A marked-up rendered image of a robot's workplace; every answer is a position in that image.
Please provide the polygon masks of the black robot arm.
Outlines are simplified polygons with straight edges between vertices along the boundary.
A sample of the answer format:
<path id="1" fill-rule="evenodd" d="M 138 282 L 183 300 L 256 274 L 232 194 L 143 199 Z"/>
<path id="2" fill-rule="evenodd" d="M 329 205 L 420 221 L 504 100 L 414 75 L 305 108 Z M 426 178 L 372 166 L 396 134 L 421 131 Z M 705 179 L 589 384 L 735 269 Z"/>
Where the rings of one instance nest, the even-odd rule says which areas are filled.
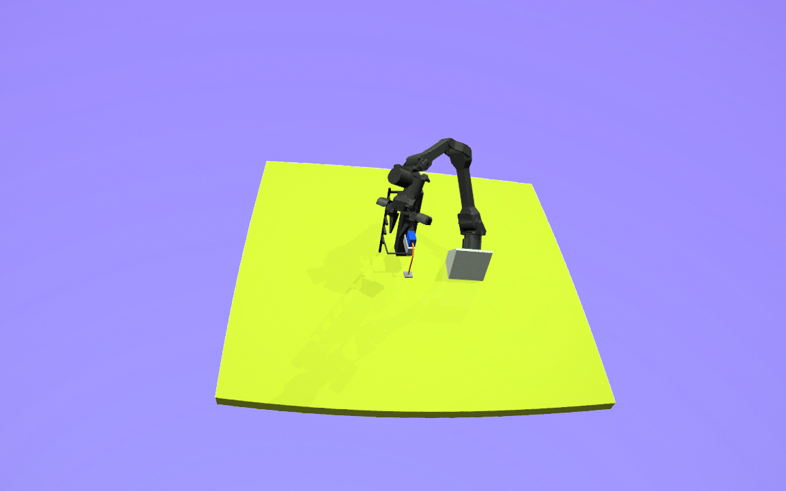
<path id="1" fill-rule="evenodd" d="M 482 236 L 486 235 L 480 212 L 475 207 L 474 193 L 472 193 L 472 183 L 470 177 L 470 165 L 472 162 L 471 148 L 462 142 L 457 142 L 453 138 L 443 138 L 433 144 L 432 147 L 422 153 L 413 153 L 408 156 L 404 165 L 395 164 L 391 168 L 388 180 L 392 185 L 405 188 L 410 192 L 421 194 L 425 181 L 430 183 L 428 175 L 419 171 L 427 171 L 433 165 L 433 160 L 439 158 L 441 153 L 445 153 L 450 158 L 450 163 L 456 169 L 456 179 L 458 179 L 459 193 L 461 193 L 461 213 L 458 213 L 459 228 L 461 235 L 464 235 L 462 249 L 481 250 Z M 413 173 L 416 172 L 416 173 Z M 416 200 L 397 192 L 392 200 L 391 207 L 406 211 L 413 209 Z"/>

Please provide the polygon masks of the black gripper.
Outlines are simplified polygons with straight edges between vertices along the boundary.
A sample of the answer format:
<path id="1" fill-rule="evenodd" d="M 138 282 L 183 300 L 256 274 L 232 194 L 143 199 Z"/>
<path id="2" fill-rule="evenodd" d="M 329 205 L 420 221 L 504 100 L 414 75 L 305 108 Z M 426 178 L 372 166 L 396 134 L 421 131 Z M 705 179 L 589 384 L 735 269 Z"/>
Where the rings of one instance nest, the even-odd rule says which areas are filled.
<path id="1" fill-rule="evenodd" d="M 390 233 L 395 228 L 397 217 L 399 215 L 399 213 L 397 213 L 397 211 L 399 211 L 401 213 L 404 213 L 404 214 L 409 216 L 409 218 L 406 218 L 406 220 L 405 220 L 405 225 L 402 227 L 402 230 L 401 230 L 401 233 L 400 233 L 399 237 L 402 237 L 403 235 L 405 235 L 405 232 L 407 232 L 407 230 L 409 228 L 411 228 L 411 226 L 413 226 L 413 224 L 415 224 L 415 223 L 419 223 L 420 222 L 422 224 L 425 224 L 425 226 L 431 226 L 431 223 L 433 223 L 433 217 L 431 217 L 430 215 L 426 215 L 424 213 L 415 213 L 414 212 L 415 211 L 415 207 L 417 206 L 417 202 L 419 200 L 420 194 L 417 194 L 415 192 L 410 192 L 409 190 L 404 189 L 403 190 L 403 195 L 405 195 L 405 196 L 409 195 L 410 198 L 416 200 L 416 203 L 415 203 L 415 206 L 414 206 L 413 209 L 408 209 L 409 211 L 407 211 L 407 209 L 406 209 L 406 211 L 401 211 L 401 209 L 392 208 L 391 207 L 392 200 L 390 200 L 389 198 L 383 198 L 382 196 L 380 196 L 380 198 L 377 199 L 377 202 L 375 202 L 375 204 L 380 205 L 381 207 L 387 207 L 388 208 L 388 209 L 386 209 L 386 211 L 389 212 L 389 216 L 390 216 Z"/>

